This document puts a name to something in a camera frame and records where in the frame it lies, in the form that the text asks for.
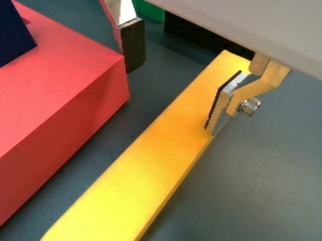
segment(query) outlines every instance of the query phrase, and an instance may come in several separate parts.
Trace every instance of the yellow bar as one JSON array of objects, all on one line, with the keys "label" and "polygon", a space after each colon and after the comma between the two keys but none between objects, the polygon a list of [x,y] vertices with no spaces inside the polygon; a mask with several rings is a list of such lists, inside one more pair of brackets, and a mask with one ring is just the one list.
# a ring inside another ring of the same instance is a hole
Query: yellow bar
[{"label": "yellow bar", "polygon": [[216,90],[233,73],[247,72],[247,66],[243,58],[220,53],[42,241],[140,239],[212,139],[204,122]]}]

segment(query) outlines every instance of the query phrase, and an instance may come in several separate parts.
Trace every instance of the red block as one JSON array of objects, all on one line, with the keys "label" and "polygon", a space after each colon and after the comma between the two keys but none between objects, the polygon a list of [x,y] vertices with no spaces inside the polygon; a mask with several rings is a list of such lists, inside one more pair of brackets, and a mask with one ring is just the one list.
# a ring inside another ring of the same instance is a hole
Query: red block
[{"label": "red block", "polygon": [[0,69],[0,225],[129,97],[122,56],[14,5],[37,47]]}]

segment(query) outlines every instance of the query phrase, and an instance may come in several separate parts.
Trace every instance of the metal bracket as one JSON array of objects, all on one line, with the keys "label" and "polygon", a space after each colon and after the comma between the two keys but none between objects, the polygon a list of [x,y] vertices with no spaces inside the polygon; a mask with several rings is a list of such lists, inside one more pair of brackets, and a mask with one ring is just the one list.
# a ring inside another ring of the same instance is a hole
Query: metal bracket
[{"label": "metal bracket", "polygon": [[275,90],[289,73],[287,66],[261,54],[255,55],[248,70],[260,77],[253,79],[253,74],[245,75],[237,72],[217,90],[204,125],[212,136],[237,112],[252,116],[260,106],[260,101],[255,97]]},{"label": "metal bracket", "polygon": [[134,12],[130,0],[98,0],[113,27],[117,48],[124,54],[125,71],[132,72],[142,65],[144,21]]}]

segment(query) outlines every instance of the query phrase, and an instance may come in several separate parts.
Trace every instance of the white panel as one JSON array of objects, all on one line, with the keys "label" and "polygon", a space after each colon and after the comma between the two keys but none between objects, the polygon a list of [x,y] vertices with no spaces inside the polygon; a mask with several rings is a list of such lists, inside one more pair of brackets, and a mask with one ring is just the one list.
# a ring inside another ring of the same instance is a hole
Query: white panel
[{"label": "white panel", "polygon": [[322,80],[320,0],[146,2]]}]

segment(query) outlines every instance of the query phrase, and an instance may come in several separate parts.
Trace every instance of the black object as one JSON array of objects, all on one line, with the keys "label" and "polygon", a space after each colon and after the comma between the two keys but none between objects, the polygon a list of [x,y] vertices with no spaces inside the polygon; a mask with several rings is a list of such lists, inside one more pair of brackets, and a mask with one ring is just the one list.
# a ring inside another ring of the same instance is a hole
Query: black object
[{"label": "black object", "polygon": [[213,54],[219,54],[223,50],[227,50],[235,55],[252,60],[253,52],[251,50],[192,24],[170,12],[165,11],[164,14],[164,31],[166,33],[197,44]]},{"label": "black object", "polygon": [[121,50],[125,59],[125,71],[132,72],[145,60],[144,20],[136,18],[118,28]]},{"label": "black object", "polygon": [[0,67],[35,47],[10,0],[0,1]]}]

